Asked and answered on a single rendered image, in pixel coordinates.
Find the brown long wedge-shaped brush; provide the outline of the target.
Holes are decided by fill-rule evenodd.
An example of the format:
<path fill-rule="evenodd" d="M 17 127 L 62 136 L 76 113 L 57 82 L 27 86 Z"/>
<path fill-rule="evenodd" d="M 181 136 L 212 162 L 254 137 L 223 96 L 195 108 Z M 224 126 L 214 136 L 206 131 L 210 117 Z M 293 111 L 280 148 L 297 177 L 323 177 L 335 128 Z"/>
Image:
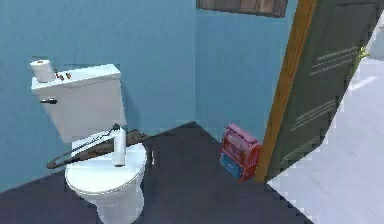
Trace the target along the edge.
<path fill-rule="evenodd" d="M 91 143 L 95 143 L 100 140 L 102 137 L 107 137 L 112 134 L 113 131 L 118 131 L 121 128 L 120 125 L 114 124 L 113 127 L 106 133 L 101 136 L 98 136 L 92 139 L 89 142 L 83 143 L 72 150 L 65 152 L 64 154 L 54 158 L 46 164 L 48 169 L 56 169 L 64 165 L 73 164 L 80 161 L 90 160 L 96 157 L 100 157 L 114 151 L 114 141 L 105 140 L 101 143 L 98 143 L 94 146 L 90 146 Z M 123 133 L 123 138 L 126 141 L 125 145 L 127 147 L 133 146 L 138 143 L 143 143 L 144 141 L 150 139 L 150 136 L 140 132 L 137 129 L 133 129 L 128 132 Z"/>

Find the dark framed wall picture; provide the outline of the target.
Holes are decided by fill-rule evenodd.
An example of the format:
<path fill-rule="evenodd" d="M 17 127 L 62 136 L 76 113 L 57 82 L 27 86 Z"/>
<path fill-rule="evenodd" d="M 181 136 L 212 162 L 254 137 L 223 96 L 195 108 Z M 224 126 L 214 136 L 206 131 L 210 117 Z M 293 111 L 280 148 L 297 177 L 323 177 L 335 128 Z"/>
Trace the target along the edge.
<path fill-rule="evenodd" d="M 284 18 L 288 0 L 196 0 L 202 10 Z"/>

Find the dark grey-green room door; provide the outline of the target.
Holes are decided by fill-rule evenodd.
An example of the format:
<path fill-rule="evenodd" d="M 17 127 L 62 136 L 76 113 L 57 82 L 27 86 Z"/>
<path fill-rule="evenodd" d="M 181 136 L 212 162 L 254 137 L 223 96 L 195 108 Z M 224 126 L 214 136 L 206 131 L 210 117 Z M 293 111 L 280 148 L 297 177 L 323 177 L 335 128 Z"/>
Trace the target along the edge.
<path fill-rule="evenodd" d="M 266 179 L 319 147 L 342 101 L 384 0 L 318 0 Z"/>

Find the pink red blue box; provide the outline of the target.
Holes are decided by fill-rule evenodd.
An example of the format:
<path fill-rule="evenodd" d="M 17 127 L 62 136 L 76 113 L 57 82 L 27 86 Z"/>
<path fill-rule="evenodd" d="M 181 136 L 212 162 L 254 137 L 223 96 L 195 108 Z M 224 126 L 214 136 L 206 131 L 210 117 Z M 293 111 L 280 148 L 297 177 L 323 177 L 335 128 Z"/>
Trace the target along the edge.
<path fill-rule="evenodd" d="M 234 123 L 225 127 L 220 149 L 221 165 L 239 182 L 254 176 L 262 143 Z"/>

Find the orange wooden door frame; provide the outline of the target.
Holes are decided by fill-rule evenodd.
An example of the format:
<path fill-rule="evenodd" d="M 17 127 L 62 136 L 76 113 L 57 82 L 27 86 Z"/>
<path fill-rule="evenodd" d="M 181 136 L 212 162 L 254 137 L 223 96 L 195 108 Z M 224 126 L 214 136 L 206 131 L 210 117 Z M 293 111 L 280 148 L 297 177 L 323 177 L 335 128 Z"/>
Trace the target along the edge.
<path fill-rule="evenodd" d="M 278 142 L 284 113 L 301 60 L 308 32 L 317 6 L 317 0 L 298 0 L 279 79 L 277 82 L 254 181 L 267 181 L 268 169 Z"/>

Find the white cylinder bottle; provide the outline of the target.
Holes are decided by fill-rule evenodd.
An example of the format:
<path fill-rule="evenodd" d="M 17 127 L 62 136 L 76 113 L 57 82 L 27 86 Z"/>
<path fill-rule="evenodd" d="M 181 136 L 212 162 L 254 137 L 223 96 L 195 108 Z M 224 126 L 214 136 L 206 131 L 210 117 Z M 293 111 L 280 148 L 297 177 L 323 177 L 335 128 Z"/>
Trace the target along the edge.
<path fill-rule="evenodd" d="M 114 137 L 114 153 L 112 163 L 115 167 L 121 167 L 125 165 L 126 154 L 126 132 L 120 128 L 113 134 Z"/>

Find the white toilet paper roll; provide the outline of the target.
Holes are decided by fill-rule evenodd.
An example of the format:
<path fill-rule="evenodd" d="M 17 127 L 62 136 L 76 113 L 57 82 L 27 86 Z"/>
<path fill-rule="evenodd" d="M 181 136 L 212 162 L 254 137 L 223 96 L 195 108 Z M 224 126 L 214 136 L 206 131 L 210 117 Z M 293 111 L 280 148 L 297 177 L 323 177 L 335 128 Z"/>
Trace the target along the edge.
<path fill-rule="evenodd" d="M 47 83 L 55 79 L 55 74 L 49 60 L 36 60 L 31 62 L 30 66 L 38 82 Z"/>

